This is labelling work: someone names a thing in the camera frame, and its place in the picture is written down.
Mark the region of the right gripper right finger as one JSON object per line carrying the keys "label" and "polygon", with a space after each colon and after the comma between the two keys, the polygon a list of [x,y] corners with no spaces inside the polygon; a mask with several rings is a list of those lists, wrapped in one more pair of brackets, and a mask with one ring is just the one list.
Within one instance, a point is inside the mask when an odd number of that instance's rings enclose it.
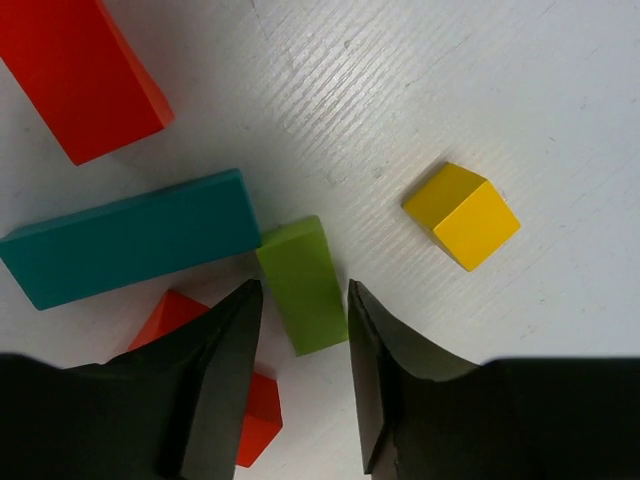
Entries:
{"label": "right gripper right finger", "polygon": [[359,281],[348,327],[364,472],[374,479],[635,479],[635,358],[475,364],[404,324]]}

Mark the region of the yellow wood cube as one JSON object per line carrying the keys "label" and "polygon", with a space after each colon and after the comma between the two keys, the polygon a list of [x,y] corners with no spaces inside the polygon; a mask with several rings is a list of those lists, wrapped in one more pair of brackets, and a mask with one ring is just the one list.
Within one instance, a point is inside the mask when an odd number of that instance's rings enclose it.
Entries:
{"label": "yellow wood cube", "polygon": [[519,220],[488,179],[450,162],[420,182],[403,199],[402,208],[468,272],[520,229]]}

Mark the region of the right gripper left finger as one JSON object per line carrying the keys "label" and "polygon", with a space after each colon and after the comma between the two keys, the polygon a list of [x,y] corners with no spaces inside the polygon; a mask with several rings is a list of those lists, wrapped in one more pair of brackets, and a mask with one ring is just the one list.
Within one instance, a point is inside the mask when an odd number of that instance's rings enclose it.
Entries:
{"label": "right gripper left finger", "polygon": [[104,364],[1,357],[5,479],[234,475],[261,325],[251,279],[186,325]]}

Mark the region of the long green wood block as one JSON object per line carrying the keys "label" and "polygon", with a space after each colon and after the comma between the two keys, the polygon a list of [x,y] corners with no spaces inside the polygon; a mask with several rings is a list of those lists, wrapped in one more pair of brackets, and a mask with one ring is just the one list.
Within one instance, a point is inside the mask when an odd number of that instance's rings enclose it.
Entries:
{"label": "long green wood block", "polygon": [[298,356],[348,339],[342,290],[318,216],[265,233],[256,254]]}

